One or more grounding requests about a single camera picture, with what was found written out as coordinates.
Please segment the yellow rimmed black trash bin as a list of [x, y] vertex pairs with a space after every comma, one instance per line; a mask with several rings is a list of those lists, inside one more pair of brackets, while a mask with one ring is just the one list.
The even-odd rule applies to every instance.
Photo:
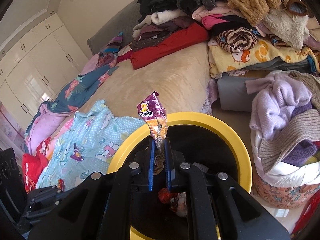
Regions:
[[[169, 114], [167, 138], [173, 150], [182, 152], [186, 161], [204, 165], [209, 168], [209, 174], [225, 172], [250, 193], [252, 165], [247, 148], [238, 134], [220, 119], [195, 112]], [[147, 147], [148, 139], [147, 125], [144, 124], [122, 143], [107, 172], [117, 171], [124, 163], [133, 160], [136, 152]], [[233, 223], [233, 228], [231, 218], [221, 223], [226, 236], [222, 239], [240, 239], [240, 233], [235, 231], [235, 221]], [[170, 238], [151, 236], [157, 232], [153, 230], [158, 229], [142, 222], [131, 226], [130, 239], [187, 239], [186, 229], [182, 224], [179, 228], [172, 231], [175, 236]]]

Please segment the white wardrobe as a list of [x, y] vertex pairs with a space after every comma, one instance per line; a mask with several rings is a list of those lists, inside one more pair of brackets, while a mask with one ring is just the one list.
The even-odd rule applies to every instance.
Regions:
[[88, 58], [57, 14], [20, 38], [1, 59], [1, 103], [27, 129], [43, 101], [52, 101]]

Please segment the white snack bag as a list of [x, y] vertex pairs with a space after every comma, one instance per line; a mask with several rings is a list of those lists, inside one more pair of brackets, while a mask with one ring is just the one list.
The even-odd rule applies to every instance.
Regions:
[[176, 207], [176, 215], [179, 217], [187, 217], [187, 201], [186, 201], [186, 193], [181, 192], [176, 197], [177, 207]]

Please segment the striped colourful cloth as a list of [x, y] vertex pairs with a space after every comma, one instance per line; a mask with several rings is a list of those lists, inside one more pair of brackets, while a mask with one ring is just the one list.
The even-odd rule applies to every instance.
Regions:
[[112, 38], [107, 45], [104, 45], [100, 48], [100, 53], [108, 54], [108, 53], [117, 53], [120, 51], [120, 47], [123, 41], [123, 32], [120, 32], [117, 36]]

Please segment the purple snack wrapper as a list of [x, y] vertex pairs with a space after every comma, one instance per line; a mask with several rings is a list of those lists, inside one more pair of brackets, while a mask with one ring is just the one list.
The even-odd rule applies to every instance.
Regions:
[[164, 141], [168, 131], [167, 113], [158, 96], [159, 94], [153, 91], [137, 105], [138, 115], [147, 123], [158, 150], [158, 154], [154, 157], [154, 175], [160, 174], [164, 169]]

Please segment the cream fleece garment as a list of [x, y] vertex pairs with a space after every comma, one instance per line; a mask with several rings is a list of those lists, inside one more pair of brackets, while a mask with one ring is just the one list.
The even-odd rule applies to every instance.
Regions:
[[307, 15], [296, 16], [280, 9], [270, 9], [263, 19], [263, 24], [268, 30], [298, 50], [303, 48], [304, 40], [310, 36], [307, 23]]

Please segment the tan fuzzy garment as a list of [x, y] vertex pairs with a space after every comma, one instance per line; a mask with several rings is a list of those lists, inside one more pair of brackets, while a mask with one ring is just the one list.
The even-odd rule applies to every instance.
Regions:
[[280, 8], [281, 0], [227, 0], [227, 4], [231, 9], [240, 11], [248, 23], [255, 27], [270, 9]]

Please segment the red stick wrapper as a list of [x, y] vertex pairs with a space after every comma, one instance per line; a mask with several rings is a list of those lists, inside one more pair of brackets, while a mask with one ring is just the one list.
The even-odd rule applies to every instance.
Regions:
[[62, 192], [65, 191], [65, 184], [64, 184], [63, 179], [58, 179], [58, 180], [57, 180], [57, 188], [58, 188], [59, 190], [61, 190]]

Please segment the light blue cartoon blanket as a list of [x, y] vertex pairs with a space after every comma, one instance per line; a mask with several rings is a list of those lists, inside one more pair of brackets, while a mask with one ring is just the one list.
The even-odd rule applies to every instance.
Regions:
[[64, 189], [70, 190], [93, 172], [106, 174], [120, 145], [142, 125], [139, 118], [114, 116], [103, 100], [96, 101], [87, 113], [76, 112], [48, 148], [48, 165], [36, 188], [61, 180]]

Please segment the red plastic bag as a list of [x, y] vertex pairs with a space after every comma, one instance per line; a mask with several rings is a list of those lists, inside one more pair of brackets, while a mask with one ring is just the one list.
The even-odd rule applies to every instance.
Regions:
[[157, 194], [159, 201], [163, 204], [171, 204], [175, 201], [178, 193], [170, 192], [167, 188], [162, 188]]

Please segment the beige bed cover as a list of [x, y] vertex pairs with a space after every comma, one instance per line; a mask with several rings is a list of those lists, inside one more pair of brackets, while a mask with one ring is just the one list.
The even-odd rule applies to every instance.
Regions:
[[208, 46], [202, 42], [138, 70], [133, 69], [130, 60], [119, 63], [79, 111], [86, 113], [97, 100], [104, 100], [115, 116], [137, 117], [137, 105], [156, 91], [167, 113], [212, 114], [209, 81]]

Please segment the patterned laundry basket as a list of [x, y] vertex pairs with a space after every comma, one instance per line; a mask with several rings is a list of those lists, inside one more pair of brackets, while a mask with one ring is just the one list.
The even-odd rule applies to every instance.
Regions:
[[298, 187], [275, 187], [253, 174], [254, 193], [279, 209], [295, 209], [306, 204], [319, 190], [319, 184]]

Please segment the beige ribbed knit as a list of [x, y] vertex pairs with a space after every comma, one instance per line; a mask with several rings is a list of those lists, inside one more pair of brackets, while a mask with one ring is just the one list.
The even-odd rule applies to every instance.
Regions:
[[319, 141], [319, 78], [310, 74], [291, 72], [290, 75], [311, 89], [313, 109], [293, 117], [273, 140], [262, 139], [258, 157], [264, 173], [270, 172], [302, 141]]

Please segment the brown striped knit garment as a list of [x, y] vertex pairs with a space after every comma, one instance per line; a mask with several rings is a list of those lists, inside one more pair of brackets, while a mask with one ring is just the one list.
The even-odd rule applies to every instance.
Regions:
[[251, 29], [226, 30], [216, 37], [219, 46], [228, 53], [238, 53], [253, 48], [258, 39]]

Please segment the grey headboard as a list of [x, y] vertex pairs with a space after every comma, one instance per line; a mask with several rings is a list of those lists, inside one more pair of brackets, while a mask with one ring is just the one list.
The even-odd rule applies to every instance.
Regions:
[[129, 3], [107, 23], [105, 23], [95, 35], [87, 40], [87, 45], [92, 54], [96, 54], [100, 49], [107, 45], [111, 38], [123, 33], [122, 46], [128, 45], [133, 41], [133, 28], [138, 24], [141, 15], [139, 12], [140, 4], [137, 0]]

